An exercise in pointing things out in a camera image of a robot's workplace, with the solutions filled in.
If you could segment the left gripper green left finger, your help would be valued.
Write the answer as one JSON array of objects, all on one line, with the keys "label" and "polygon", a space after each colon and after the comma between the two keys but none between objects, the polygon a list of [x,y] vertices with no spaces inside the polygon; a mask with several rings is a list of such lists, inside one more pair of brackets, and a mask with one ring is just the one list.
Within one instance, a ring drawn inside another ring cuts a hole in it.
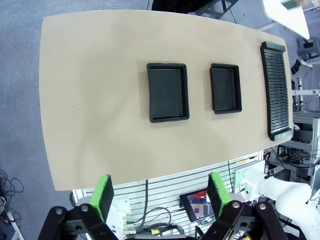
[{"label": "left gripper green left finger", "polygon": [[111,176],[101,176],[89,203],[71,210],[63,206],[52,207],[38,239],[75,240],[78,235],[88,234],[92,240],[113,240],[115,233],[106,224],[113,197]]}]

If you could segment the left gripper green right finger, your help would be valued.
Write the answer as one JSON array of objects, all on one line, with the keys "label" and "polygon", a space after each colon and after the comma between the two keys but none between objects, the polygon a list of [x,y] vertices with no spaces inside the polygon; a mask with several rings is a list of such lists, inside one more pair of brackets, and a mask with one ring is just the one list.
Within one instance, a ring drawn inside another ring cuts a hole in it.
[{"label": "left gripper green right finger", "polygon": [[275,209],[269,202],[250,206],[232,200],[218,172],[208,175],[207,196],[215,221],[200,238],[202,240],[228,240],[235,232],[243,231],[251,240],[286,240]]}]

